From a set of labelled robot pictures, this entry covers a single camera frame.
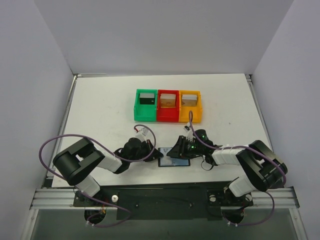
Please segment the red plastic bin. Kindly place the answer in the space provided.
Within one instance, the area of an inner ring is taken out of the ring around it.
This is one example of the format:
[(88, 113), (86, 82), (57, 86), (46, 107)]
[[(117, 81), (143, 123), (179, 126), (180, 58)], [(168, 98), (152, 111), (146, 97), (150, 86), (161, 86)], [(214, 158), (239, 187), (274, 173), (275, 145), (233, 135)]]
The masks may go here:
[(156, 121), (178, 123), (180, 117), (180, 92), (159, 89), (157, 92)]

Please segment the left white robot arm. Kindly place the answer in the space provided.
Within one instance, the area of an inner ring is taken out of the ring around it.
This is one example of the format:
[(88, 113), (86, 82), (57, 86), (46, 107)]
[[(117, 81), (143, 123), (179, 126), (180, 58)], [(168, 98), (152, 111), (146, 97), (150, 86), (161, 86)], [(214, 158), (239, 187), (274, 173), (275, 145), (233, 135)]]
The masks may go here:
[(151, 162), (163, 156), (149, 139), (142, 137), (130, 138), (112, 156), (106, 156), (89, 138), (84, 137), (58, 153), (53, 164), (70, 186), (94, 197), (101, 190), (100, 185), (90, 175), (96, 167), (118, 175), (128, 170), (130, 161), (146, 158), (145, 162)]

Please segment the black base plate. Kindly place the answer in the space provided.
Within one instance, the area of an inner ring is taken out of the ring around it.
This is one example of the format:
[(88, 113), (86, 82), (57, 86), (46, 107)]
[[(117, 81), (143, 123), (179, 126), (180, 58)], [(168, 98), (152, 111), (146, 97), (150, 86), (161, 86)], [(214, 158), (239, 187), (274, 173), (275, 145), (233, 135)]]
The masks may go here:
[(103, 207), (101, 201), (129, 210), (132, 220), (219, 220), (223, 214), (239, 217), (253, 205), (252, 196), (235, 197), (227, 190), (227, 182), (141, 184), (101, 186), (91, 200), (76, 191), (73, 206)]

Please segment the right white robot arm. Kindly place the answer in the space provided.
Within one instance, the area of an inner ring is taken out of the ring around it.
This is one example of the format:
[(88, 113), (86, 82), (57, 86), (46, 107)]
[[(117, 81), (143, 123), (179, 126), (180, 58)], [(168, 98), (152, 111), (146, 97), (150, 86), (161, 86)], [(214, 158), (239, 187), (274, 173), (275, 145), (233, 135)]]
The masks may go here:
[(261, 140), (245, 146), (217, 145), (209, 140), (204, 129), (190, 130), (188, 136), (180, 135), (167, 152), (170, 158), (190, 160), (202, 157), (212, 167), (240, 166), (244, 175), (236, 177), (226, 187), (239, 198), (254, 190), (266, 192), (284, 182), (288, 168), (284, 162)]

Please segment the aluminium frame rail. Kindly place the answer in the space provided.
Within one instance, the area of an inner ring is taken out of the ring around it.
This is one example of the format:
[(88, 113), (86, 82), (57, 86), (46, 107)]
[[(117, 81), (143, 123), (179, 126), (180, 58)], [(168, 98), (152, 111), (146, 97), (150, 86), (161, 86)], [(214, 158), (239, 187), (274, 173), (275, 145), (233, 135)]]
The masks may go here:
[[(67, 124), (67, 120), (68, 120), (68, 116), (69, 116), (69, 112), (70, 112), (70, 108), (71, 108), (71, 104), (72, 104), (72, 100), (73, 100), (73, 95), (74, 95), (74, 91), (75, 91), (75, 87), (76, 87), (76, 83), (77, 83), (77, 78), (78, 78), (78, 74), (74, 74), (73, 75), (73, 80), (71, 83), (71, 87), (68, 93), (68, 98), (67, 98), (67, 104), (63, 113), (63, 118), (61, 120), (60, 126), (59, 126), (59, 130), (57, 132), (58, 135), (62, 135), (65, 132), (65, 128), (66, 128), (66, 124)], [(62, 144), (62, 140), (59, 139), (55, 139), (53, 140), (54, 144), (53, 144), (53, 150), (52, 152), (49, 154), (49, 162), (48, 162), (48, 166), (50, 167), (50, 169), (52, 171), (55, 170), (54, 166), (53, 166), (53, 157), (55, 154), (58, 153), (58, 150), (60, 150), (61, 148), (61, 144)], [(49, 190), (52, 192), (53, 190), (56, 189), (74, 189), (74, 186), (68, 186), (68, 187), (54, 187), (52, 188), (52, 183), (53, 183), (53, 179), (54, 179), (54, 174), (50, 171), (48, 171), (42, 164), (41, 161), (39, 160), (39, 152), (37, 151), (36, 154), (37, 157), (37, 164), (36, 164), (36, 169), (37, 169), (37, 174), (40, 174), (39, 177), (39, 184), (37, 185), (37, 188), (35, 190), (35, 193), (33, 194), (32, 198), (34, 199), (36, 191), (38, 189), (45, 189), (47, 190), (49, 188)], [(33, 199), (31, 200), (31, 204), (29, 207), (29, 210), (31, 211), (33, 208)]]

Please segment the black card stack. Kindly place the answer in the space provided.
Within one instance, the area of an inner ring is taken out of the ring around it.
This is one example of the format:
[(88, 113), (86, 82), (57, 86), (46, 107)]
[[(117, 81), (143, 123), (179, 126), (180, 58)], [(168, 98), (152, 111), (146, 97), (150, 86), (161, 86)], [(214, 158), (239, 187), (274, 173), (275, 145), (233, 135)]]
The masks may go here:
[(141, 92), (139, 94), (139, 103), (141, 105), (154, 105), (155, 99), (155, 94), (152, 92)]

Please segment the orange plastic bin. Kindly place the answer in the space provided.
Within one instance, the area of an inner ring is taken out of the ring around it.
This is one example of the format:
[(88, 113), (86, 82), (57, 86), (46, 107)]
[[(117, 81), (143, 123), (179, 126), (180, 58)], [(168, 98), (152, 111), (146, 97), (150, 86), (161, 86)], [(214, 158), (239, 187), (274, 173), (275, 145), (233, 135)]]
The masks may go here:
[(189, 122), (189, 112), (192, 111), (192, 122), (196, 124), (201, 123), (203, 115), (201, 92), (195, 90), (180, 90), (179, 100), (179, 122)]

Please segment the brown card stack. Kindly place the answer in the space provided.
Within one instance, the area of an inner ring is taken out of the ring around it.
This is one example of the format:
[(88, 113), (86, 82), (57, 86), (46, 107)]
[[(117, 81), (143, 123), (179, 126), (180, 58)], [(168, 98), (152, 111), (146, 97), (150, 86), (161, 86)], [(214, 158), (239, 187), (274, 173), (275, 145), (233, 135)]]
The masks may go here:
[(172, 93), (161, 93), (160, 98), (161, 108), (175, 108), (176, 107), (176, 95)]

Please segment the white VIP card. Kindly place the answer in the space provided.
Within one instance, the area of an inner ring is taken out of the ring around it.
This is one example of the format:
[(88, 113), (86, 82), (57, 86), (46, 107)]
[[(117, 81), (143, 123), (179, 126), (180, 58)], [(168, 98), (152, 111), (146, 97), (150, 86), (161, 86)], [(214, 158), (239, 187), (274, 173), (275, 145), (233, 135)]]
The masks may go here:
[(160, 147), (158, 149), (159, 152), (163, 154), (163, 157), (161, 157), (158, 162), (160, 167), (170, 167), (173, 165), (172, 159), (169, 156), (167, 156), (167, 153), (171, 149), (172, 149), (171, 147)]

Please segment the black leather card holder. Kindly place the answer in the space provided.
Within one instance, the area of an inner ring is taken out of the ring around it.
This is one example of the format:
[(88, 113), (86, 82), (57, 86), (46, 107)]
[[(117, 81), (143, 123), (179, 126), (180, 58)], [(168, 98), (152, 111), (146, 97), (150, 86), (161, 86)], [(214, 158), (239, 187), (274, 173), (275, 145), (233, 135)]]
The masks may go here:
[(181, 159), (181, 158), (172, 158), (172, 166), (165, 166), (165, 167), (189, 167), (191, 165), (190, 159)]

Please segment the green plastic bin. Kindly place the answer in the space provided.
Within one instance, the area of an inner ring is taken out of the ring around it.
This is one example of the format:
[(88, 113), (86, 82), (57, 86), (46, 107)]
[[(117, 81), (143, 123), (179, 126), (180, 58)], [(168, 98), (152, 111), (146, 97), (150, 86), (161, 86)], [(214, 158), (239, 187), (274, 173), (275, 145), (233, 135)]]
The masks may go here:
[[(154, 93), (155, 104), (154, 105), (142, 105), (139, 102), (140, 93)], [(135, 102), (133, 108), (133, 117), (136, 122), (156, 122), (157, 120), (157, 89), (137, 89), (135, 95)]]

